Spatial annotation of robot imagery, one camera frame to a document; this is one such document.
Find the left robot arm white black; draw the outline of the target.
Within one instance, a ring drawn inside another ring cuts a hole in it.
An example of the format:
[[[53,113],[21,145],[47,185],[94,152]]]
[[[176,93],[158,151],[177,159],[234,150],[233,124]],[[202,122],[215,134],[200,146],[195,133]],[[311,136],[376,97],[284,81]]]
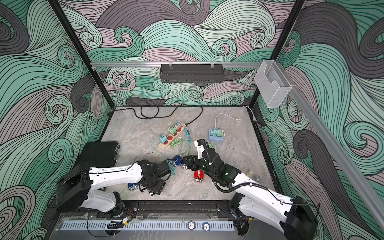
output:
[[[131,165],[97,168],[79,164],[61,177],[57,183],[57,212],[64,213],[77,208],[98,210],[102,213],[123,209],[123,202],[117,192],[106,193],[102,189],[121,184],[137,184],[141,192],[148,190],[160,195],[166,181],[172,175],[167,161],[152,163],[136,161]]]

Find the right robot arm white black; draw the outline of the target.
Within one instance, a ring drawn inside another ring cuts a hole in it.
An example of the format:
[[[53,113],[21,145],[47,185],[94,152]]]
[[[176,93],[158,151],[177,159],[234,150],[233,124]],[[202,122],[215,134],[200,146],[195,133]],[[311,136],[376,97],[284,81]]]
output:
[[[288,240],[312,240],[319,221],[315,205],[302,197],[291,198],[260,185],[239,169],[224,163],[214,149],[183,157],[192,171],[203,171],[222,193],[232,193],[234,214],[260,220],[281,231]]]

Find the beige power strip red sockets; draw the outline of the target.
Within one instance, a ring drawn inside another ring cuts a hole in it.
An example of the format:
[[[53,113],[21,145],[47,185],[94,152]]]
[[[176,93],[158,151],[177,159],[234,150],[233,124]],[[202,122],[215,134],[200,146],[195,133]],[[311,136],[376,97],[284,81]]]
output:
[[[177,131],[177,133],[176,133],[176,135],[175,136],[173,136],[171,133],[170,133],[170,131],[169,131],[169,129],[171,128],[171,127],[175,127],[175,124],[176,123],[180,123],[180,124],[182,124],[182,128],[181,128],[181,131],[180,132],[178,132]],[[161,149],[161,150],[164,150],[166,147],[168,147],[172,142],[174,142],[175,140],[177,140],[177,139],[180,139],[185,133],[184,133],[184,130],[185,130],[185,128],[186,128],[186,125],[185,124],[183,124],[183,123],[181,123],[181,122],[176,122],[174,125],[172,125],[171,126],[171,124],[169,124],[168,125],[168,130],[167,130],[167,132],[165,133],[165,134],[162,134],[162,135],[166,135],[167,137],[168,137],[168,143],[166,144],[166,145],[163,145],[161,142],[158,144],[158,147]]]

